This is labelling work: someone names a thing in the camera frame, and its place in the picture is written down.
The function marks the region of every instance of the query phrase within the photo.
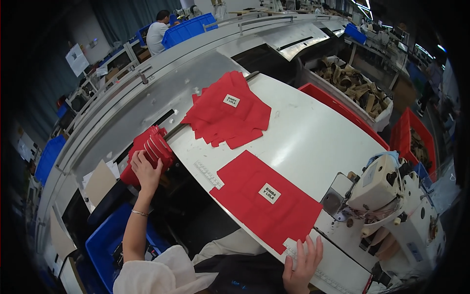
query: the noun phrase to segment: red plastic crate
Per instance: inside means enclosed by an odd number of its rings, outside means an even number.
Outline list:
[[[369,136],[376,140],[387,151],[390,151],[389,145],[361,117],[359,117],[355,112],[346,107],[336,98],[326,93],[322,89],[316,87],[312,83],[308,83],[301,86],[299,90],[315,98],[316,100],[325,104],[329,108],[336,110],[336,112],[350,120],[353,124],[360,127],[364,132],[366,132]]]
[[[428,170],[429,178],[433,182],[436,181],[436,156],[434,153],[434,140],[419,118],[410,110],[409,107],[401,115],[397,124],[392,128],[390,136],[390,147],[392,150],[400,151],[400,157],[413,162],[414,165],[419,163],[418,159],[411,152],[411,131],[412,127],[424,142],[424,146],[428,149],[429,160],[432,166]]]

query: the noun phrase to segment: hand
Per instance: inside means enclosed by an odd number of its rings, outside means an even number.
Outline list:
[[[310,293],[308,283],[323,258],[323,243],[321,242],[320,236],[317,237],[316,247],[309,235],[307,235],[305,239],[307,241],[308,254],[307,256],[305,255],[302,242],[297,240],[297,268],[295,271],[292,270],[292,258],[286,256],[282,280],[284,282],[284,288],[289,294]]]
[[[134,152],[131,159],[131,166],[137,179],[139,179],[142,188],[141,191],[144,191],[145,195],[153,197],[153,194],[157,190],[158,183],[160,182],[163,162],[159,158],[157,168],[154,169],[152,164],[145,158],[145,153],[145,150]]]

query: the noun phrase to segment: bracelet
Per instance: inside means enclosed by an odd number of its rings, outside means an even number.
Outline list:
[[[148,214],[145,214],[143,212],[136,211],[136,210],[132,210],[132,212],[135,213],[135,214],[138,214],[138,215],[142,215],[142,216],[149,216]]]

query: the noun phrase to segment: white bin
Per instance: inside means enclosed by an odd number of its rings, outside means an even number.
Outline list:
[[[336,56],[330,56],[327,58],[327,60],[329,62],[334,62],[339,66],[346,63]],[[346,106],[348,106],[355,113],[357,113],[362,119],[364,119],[364,121],[367,122],[367,124],[370,125],[374,131],[382,132],[384,128],[389,124],[390,116],[392,115],[393,110],[393,101],[389,97],[386,97],[385,100],[388,103],[387,109],[380,113],[375,119],[372,118],[365,110],[363,110],[359,105],[357,105],[356,102],[346,96],[338,88],[325,81],[318,74],[310,71],[310,69],[318,67],[318,62],[321,62],[321,59],[316,59],[305,64],[303,82],[310,82],[315,86],[319,87],[320,89],[324,90],[325,92],[331,94],[333,97],[339,99]],[[365,77],[364,75],[362,76],[364,80],[369,83],[372,83],[371,80],[369,80],[367,77]]]

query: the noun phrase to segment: stack of red fabric pieces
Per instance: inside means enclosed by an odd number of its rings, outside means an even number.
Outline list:
[[[271,107],[250,91],[241,72],[227,72],[201,96],[193,95],[193,107],[181,123],[190,124],[196,139],[218,147],[223,141],[230,149],[243,146],[267,130]]]
[[[152,164],[153,168],[157,167],[159,158],[163,162],[163,171],[173,164],[174,154],[170,146],[163,139],[165,135],[165,128],[159,129],[158,126],[151,126],[134,139],[134,144],[129,151],[127,166],[121,174],[121,180],[126,185],[140,186],[139,180],[131,167],[132,156],[136,151],[146,150],[145,158]]]
[[[224,185],[210,194],[279,254],[287,238],[305,241],[323,208],[248,150],[217,175]]]

